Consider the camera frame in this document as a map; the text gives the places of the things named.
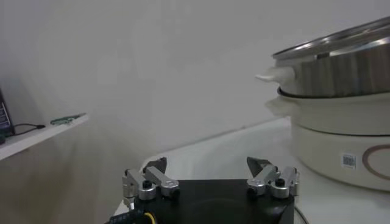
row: white table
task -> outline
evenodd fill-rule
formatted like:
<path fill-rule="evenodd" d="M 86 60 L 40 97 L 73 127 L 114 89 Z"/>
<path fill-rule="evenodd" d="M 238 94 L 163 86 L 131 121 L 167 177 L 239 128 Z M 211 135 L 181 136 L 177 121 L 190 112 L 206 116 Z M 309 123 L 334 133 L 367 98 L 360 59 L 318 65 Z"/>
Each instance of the white table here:
<path fill-rule="evenodd" d="M 218 138 L 153 156 L 166 157 L 173 179 L 249 178 L 246 157 L 294 166 L 301 173 L 299 207 L 310 223 L 390 223 L 390 194 L 344 184 L 320 176 L 294 157 L 290 124 L 278 119 Z M 115 214 L 126 212 L 120 204 Z"/>

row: label sticker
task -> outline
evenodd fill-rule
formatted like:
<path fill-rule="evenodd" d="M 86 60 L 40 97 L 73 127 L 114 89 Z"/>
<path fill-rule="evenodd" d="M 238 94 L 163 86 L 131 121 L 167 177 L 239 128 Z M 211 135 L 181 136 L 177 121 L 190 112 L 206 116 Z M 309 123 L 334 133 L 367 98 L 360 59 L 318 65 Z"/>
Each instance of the label sticker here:
<path fill-rule="evenodd" d="M 343 153 L 341 155 L 341 166 L 356 170 L 356 156 L 353 154 Z"/>

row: stainless steel pot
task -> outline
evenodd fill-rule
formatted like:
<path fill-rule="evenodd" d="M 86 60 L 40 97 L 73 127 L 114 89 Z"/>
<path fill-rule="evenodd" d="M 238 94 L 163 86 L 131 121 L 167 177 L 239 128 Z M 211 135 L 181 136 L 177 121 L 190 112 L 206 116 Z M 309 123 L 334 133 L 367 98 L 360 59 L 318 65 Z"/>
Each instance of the stainless steel pot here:
<path fill-rule="evenodd" d="M 347 97 L 390 92 L 390 17 L 273 55 L 259 79 L 295 97 Z"/>

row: pot lid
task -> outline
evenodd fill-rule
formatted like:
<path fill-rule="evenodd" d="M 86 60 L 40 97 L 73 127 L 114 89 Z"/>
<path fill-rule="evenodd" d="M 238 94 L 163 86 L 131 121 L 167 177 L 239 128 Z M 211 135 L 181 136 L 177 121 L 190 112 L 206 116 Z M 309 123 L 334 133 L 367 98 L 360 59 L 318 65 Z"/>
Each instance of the pot lid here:
<path fill-rule="evenodd" d="M 287 48 L 272 56 L 277 60 L 283 60 L 309 55 L 326 54 L 345 47 L 359 47 L 362 44 L 386 37 L 390 37 L 390 16 Z M 374 46 L 388 42 L 388 40 L 379 41 L 374 44 Z"/>

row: black screw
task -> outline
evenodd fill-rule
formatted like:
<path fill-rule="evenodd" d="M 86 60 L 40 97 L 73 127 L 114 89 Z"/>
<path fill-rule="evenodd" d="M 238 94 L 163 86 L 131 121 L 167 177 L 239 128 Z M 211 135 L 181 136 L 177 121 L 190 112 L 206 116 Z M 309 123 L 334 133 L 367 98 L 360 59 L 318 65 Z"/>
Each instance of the black screw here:
<path fill-rule="evenodd" d="M 279 178 L 279 179 L 277 179 L 277 180 L 275 181 L 275 185 L 276 185 L 277 187 L 284 187 L 284 186 L 285 186 L 285 181 L 284 181 L 283 179 Z"/>
<path fill-rule="evenodd" d="M 248 188 L 247 195 L 250 199 L 255 199 L 257 196 L 256 191 L 252 188 Z"/>
<path fill-rule="evenodd" d="M 176 190 L 174 190 L 173 192 L 171 192 L 171 198 L 172 198 L 173 200 L 178 199 L 179 196 L 180 196 L 180 189 L 176 189 Z"/>
<path fill-rule="evenodd" d="M 142 182 L 142 188 L 143 189 L 149 189 L 152 187 L 152 182 L 150 180 L 144 180 Z"/>

